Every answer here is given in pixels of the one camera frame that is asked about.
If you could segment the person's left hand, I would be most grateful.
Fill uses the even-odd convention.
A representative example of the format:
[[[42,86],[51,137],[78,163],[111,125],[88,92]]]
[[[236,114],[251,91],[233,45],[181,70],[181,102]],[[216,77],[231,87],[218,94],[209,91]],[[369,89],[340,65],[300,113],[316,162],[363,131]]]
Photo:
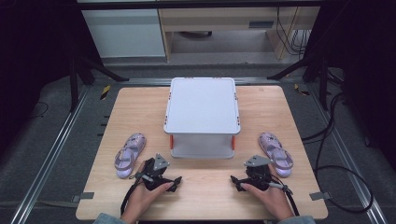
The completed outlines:
[[[138,184],[130,195],[120,219],[127,224],[135,224],[149,209],[150,205],[172,186],[173,183],[169,182],[160,185],[156,189],[148,190],[144,184]]]

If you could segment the person's right hand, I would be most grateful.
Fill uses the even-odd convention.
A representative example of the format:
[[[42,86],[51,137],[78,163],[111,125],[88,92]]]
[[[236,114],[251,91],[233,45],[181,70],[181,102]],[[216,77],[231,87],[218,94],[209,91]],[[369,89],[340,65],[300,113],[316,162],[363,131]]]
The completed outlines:
[[[278,221],[294,216],[286,195],[281,189],[270,187],[262,191],[247,183],[243,183],[241,187],[258,198],[265,209]]]

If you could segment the white plastic shoe box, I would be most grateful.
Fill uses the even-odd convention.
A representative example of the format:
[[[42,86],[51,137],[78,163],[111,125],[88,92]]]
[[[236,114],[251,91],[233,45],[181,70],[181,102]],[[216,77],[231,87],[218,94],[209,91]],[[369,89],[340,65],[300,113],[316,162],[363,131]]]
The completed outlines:
[[[241,131],[235,82],[230,77],[176,77],[163,130],[180,159],[230,159]]]

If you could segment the aluminium floor rail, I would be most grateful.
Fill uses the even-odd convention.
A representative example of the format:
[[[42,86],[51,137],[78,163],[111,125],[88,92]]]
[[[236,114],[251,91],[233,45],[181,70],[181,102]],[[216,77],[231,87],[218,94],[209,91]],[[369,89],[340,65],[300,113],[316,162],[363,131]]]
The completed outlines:
[[[10,224],[24,224],[33,210],[38,196],[44,188],[50,173],[58,160],[64,144],[71,133],[78,115],[84,106],[91,86],[83,86],[81,92],[78,94],[78,102],[76,107],[68,114],[62,129],[59,131],[54,143],[52,144],[46,159],[43,161],[35,179],[23,197],[22,201],[18,204],[15,213],[10,220]]]
[[[338,92],[335,94],[331,101],[327,103],[328,109],[325,110],[322,108],[319,98],[318,98],[318,90],[315,84],[308,84],[308,90],[311,92],[312,97],[318,107],[319,114],[322,116],[324,122],[326,123],[326,128],[324,130],[324,134],[320,139],[320,147],[319,152],[315,162],[314,173],[316,174],[318,171],[326,170],[326,169],[337,169],[345,172],[351,182],[358,198],[361,201],[362,209],[353,210],[352,208],[347,208],[345,205],[340,205],[334,201],[334,199],[329,199],[328,202],[337,207],[340,210],[348,212],[349,214],[366,214],[367,217],[371,220],[372,224],[389,224],[386,219],[382,209],[380,208],[372,188],[363,178],[363,174],[361,173],[361,169],[357,165],[357,163],[352,158],[351,154],[348,151],[347,145],[341,137],[341,134],[338,132],[335,127],[335,117],[334,110],[337,105],[337,102],[343,96],[343,93]],[[337,154],[340,158],[342,165],[322,165],[319,166],[319,158],[321,149],[324,145],[326,139],[331,139],[332,143],[337,151]]]

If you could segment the purple child sandal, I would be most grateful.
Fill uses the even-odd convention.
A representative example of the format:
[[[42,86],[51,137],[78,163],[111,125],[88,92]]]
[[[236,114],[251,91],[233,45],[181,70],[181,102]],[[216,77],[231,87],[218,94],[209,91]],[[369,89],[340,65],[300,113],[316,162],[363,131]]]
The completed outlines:
[[[134,169],[134,163],[146,144],[146,137],[142,133],[132,134],[117,153],[114,167],[118,178],[127,178]]]
[[[277,137],[272,133],[262,133],[258,142],[263,152],[273,162],[276,173],[283,178],[289,177],[294,162]]]

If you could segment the black metal stand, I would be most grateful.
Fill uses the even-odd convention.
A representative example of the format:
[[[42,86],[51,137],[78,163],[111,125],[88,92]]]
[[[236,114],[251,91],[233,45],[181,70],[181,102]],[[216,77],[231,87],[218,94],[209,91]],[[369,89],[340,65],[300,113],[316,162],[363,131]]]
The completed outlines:
[[[323,109],[327,110],[327,83],[329,79],[329,54],[328,53],[310,53],[304,56],[297,63],[292,64],[281,72],[268,77],[270,80],[280,80],[293,71],[305,67],[303,75],[304,82],[310,83],[316,77],[319,77],[318,98]]]
[[[78,77],[80,77],[84,85],[91,85],[95,81],[95,78],[91,72],[92,69],[104,74],[107,77],[110,77],[117,82],[128,81],[128,78],[118,76],[117,74],[106,69],[103,65],[95,63],[88,58],[78,57],[73,59],[69,64],[71,112],[73,112],[78,106]]]

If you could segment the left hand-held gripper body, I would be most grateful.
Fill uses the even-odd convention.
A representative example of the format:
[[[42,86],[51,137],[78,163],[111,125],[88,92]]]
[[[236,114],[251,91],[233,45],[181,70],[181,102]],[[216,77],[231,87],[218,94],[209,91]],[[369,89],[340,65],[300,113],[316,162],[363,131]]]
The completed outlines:
[[[148,190],[154,190],[169,179],[163,177],[163,173],[169,166],[169,162],[159,153],[144,163],[144,167],[136,177],[143,181]]]

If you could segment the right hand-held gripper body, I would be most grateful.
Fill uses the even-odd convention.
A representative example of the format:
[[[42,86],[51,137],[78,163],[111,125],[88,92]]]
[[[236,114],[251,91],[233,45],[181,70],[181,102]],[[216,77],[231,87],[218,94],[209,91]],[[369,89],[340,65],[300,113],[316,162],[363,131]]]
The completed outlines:
[[[254,155],[248,159],[244,165],[247,167],[246,174],[249,177],[249,184],[257,189],[267,190],[272,181],[269,165],[272,161],[259,155]]]

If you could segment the white cabinet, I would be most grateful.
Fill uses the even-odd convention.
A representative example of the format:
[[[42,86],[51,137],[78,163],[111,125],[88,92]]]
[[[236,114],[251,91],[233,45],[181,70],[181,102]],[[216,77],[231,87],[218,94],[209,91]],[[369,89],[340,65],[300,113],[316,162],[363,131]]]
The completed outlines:
[[[156,9],[83,10],[101,58],[163,57]]]

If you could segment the grey metal table bracket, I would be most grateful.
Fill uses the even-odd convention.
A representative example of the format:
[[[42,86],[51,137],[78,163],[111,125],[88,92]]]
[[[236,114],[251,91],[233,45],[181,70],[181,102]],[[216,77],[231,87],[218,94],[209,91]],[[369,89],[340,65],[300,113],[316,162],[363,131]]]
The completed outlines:
[[[94,196],[93,192],[81,192],[78,195],[74,195],[71,199],[72,203],[79,203],[81,200],[90,200]]]
[[[310,193],[309,196],[312,201],[317,201],[317,200],[326,201],[332,197],[332,195],[329,192],[322,192],[322,191]]]

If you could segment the light wooden desk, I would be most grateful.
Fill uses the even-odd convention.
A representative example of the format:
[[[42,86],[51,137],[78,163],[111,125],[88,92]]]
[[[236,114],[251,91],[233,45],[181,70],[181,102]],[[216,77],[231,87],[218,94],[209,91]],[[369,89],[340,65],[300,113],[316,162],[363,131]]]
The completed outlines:
[[[319,7],[240,7],[159,9],[166,56],[170,56],[173,32],[265,30],[276,57],[291,50],[295,30],[311,30]]]

